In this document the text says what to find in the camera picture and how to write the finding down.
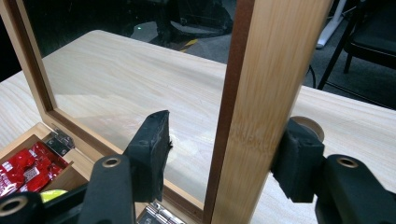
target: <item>glass pane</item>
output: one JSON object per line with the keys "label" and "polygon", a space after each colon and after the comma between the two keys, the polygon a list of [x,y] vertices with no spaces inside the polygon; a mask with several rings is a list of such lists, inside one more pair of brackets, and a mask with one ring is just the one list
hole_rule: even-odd
{"label": "glass pane", "polygon": [[56,105],[121,149],[169,110],[165,178],[203,202],[236,0],[23,2]]}
{"label": "glass pane", "polygon": [[262,223],[318,223],[315,203],[293,203],[269,174],[262,190],[251,224]]}

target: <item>black clamp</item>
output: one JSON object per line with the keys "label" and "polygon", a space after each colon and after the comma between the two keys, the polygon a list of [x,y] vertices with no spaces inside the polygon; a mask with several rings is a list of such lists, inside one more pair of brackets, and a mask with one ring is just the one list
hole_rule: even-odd
{"label": "black clamp", "polygon": [[312,203],[316,194],[319,224],[396,223],[395,195],[363,162],[323,152],[317,136],[289,120],[271,169],[288,198]]}

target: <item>wooden edge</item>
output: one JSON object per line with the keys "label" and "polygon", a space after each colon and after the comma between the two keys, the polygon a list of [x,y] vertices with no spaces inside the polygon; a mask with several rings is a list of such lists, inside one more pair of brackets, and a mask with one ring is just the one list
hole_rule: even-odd
{"label": "wooden edge", "polygon": [[50,86],[50,80],[48,79],[47,71],[44,67],[42,56],[41,56],[40,50],[38,49],[37,41],[35,40],[35,34],[33,32],[33,28],[30,23],[30,20],[29,20],[26,8],[24,6],[23,0],[14,0],[14,1],[17,2],[19,12],[21,15],[21,19],[23,20],[24,28],[25,28],[26,34],[28,35],[30,46],[32,48],[32,52],[35,55],[35,61],[36,61],[37,67],[40,71],[42,82],[44,82],[44,86],[46,88],[46,92],[50,99],[50,103],[52,105],[52,108],[55,108],[55,107],[57,107],[57,105],[56,105],[54,94],[52,92],[52,88]]}
{"label": "wooden edge", "polygon": [[88,180],[73,168],[73,162],[69,162],[68,166],[41,191],[51,189],[64,189],[70,191],[86,184],[87,182]]}
{"label": "wooden edge", "polygon": [[164,180],[163,198],[165,203],[171,203],[178,210],[177,214],[179,216],[185,217],[187,215],[194,223],[202,222],[203,203],[166,179]]}
{"label": "wooden edge", "polygon": [[94,162],[82,154],[77,148],[73,148],[64,155],[64,160],[73,162],[73,168],[85,179],[90,180]]}
{"label": "wooden edge", "polygon": [[27,132],[0,150],[0,161],[8,160],[12,156],[10,152],[20,150],[25,147],[31,147],[35,142],[46,138],[48,135],[50,135],[50,129],[42,123],[37,123],[37,125],[33,126]]}
{"label": "wooden edge", "polygon": [[145,210],[148,203],[134,203],[134,211],[136,214],[136,218],[140,216],[140,214]]}
{"label": "wooden edge", "polygon": [[52,104],[39,65],[32,49],[28,34],[24,29],[21,13],[15,0],[0,0],[0,13],[17,54],[23,73],[35,98],[41,117],[51,110]]}
{"label": "wooden edge", "polygon": [[254,3],[212,223],[249,223],[331,0]]}
{"label": "wooden edge", "polygon": [[210,165],[209,179],[206,189],[203,215],[204,223],[211,222],[215,207],[225,148],[227,147],[227,139],[229,138],[231,121],[233,118],[233,107],[235,105],[236,92],[239,85],[239,78],[248,42],[248,31],[253,8],[254,0],[243,0],[237,2],[230,53],[219,110],[218,128],[216,131],[212,162]]}

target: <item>silver hinge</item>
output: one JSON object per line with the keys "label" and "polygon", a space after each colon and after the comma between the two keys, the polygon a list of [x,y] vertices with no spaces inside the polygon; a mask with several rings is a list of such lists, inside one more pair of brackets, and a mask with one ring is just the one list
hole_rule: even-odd
{"label": "silver hinge", "polygon": [[51,139],[47,141],[46,144],[58,155],[64,156],[70,149],[75,148],[73,138],[59,128],[55,128],[55,130],[51,132],[51,136]]}
{"label": "silver hinge", "polygon": [[137,220],[138,224],[185,224],[158,203],[151,203]]}

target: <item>wooden frame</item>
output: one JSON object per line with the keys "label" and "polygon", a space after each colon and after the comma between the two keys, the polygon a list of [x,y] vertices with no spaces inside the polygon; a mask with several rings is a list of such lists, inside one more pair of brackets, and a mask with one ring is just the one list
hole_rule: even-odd
{"label": "wooden frame", "polygon": [[[330,0],[237,2],[205,204],[192,202],[170,184],[165,185],[165,200],[197,222],[249,222],[330,4]],[[120,153],[54,109],[21,1],[1,0],[0,8],[42,119],[68,130],[93,161]]]}

